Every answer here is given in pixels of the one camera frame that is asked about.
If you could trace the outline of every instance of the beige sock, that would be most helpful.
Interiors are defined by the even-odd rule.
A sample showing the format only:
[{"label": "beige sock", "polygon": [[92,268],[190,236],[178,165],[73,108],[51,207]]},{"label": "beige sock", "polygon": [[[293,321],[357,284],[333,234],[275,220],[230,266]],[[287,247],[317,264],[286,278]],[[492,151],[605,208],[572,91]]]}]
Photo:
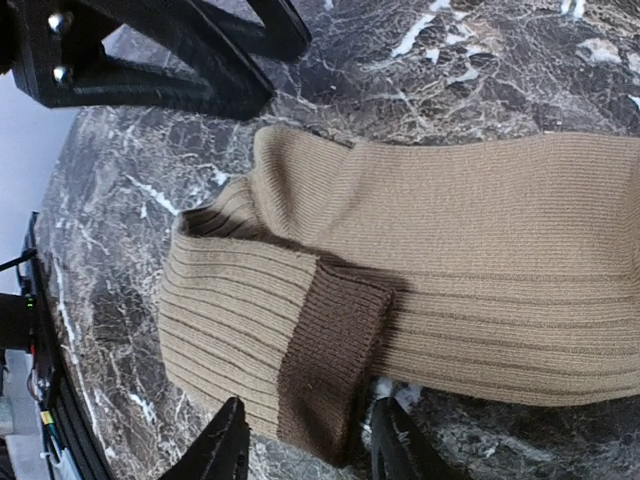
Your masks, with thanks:
[{"label": "beige sock", "polygon": [[369,372],[531,405],[640,393],[639,139],[270,127],[254,153],[166,266],[167,371],[212,408],[239,395],[258,432],[342,464]]}]

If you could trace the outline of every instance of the marble surface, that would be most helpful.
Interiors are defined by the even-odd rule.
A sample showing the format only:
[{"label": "marble surface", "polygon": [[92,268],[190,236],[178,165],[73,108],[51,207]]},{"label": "marble surface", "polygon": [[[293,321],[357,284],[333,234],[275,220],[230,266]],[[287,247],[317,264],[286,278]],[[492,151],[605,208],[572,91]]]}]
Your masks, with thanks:
[{"label": "marble surface", "polygon": [[[155,325],[176,212],[251,166],[287,124],[352,143],[459,144],[539,132],[640,136],[636,0],[298,0],[299,65],[260,61],[278,97],[236,123],[160,109],[79,115],[37,225],[74,381],[118,479],[155,479],[204,427],[167,380]],[[246,14],[243,2],[218,2]],[[135,32],[126,58],[179,67]],[[474,479],[640,479],[640,398],[542,409],[408,388],[425,435]],[[366,478],[254,437],[255,479]]]}]

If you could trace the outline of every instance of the marble table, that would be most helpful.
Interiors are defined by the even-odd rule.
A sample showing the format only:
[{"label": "marble table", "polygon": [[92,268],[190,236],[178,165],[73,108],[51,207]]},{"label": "marble table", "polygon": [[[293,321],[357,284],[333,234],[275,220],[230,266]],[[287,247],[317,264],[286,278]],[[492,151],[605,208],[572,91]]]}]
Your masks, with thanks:
[{"label": "marble table", "polygon": [[[243,2],[219,1],[237,14]],[[167,380],[155,324],[176,213],[251,167],[268,124],[350,144],[441,145],[585,131],[640,136],[636,0],[299,0],[299,65],[260,61],[278,97],[237,123],[157,108],[83,110],[37,225],[66,360],[116,477],[155,479],[213,412]],[[180,68],[132,31],[123,57]],[[474,479],[640,479],[640,398],[542,409],[401,390]],[[255,479],[364,478],[254,437]]]}]

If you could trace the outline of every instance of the tan ribbed sock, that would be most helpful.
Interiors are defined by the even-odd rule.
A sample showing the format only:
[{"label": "tan ribbed sock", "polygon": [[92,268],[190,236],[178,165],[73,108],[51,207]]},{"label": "tan ribbed sock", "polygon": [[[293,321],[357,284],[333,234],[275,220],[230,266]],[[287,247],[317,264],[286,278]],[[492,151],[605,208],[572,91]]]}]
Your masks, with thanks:
[{"label": "tan ribbed sock", "polygon": [[255,157],[166,267],[167,371],[212,408],[239,395],[257,431],[340,464],[369,366],[532,405],[640,393],[639,139],[348,149],[270,127]]}]

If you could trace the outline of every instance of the gray marble countertop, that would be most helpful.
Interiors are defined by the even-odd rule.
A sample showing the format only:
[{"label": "gray marble countertop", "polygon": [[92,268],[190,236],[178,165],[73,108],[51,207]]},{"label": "gray marble countertop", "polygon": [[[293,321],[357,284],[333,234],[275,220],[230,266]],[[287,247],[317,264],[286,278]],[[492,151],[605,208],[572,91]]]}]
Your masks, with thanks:
[{"label": "gray marble countertop", "polygon": [[[243,2],[220,3],[247,13]],[[299,65],[260,61],[279,92],[260,118],[86,109],[56,166],[38,246],[66,360],[118,479],[157,478],[213,413],[165,376],[158,279],[174,216],[248,171],[259,127],[287,124],[347,144],[640,136],[636,0],[296,5],[314,43]],[[132,31],[116,51],[179,67]],[[442,456],[474,479],[640,479],[640,398],[542,409],[428,389],[399,395]],[[250,464],[255,479],[366,476],[260,437]]]}]

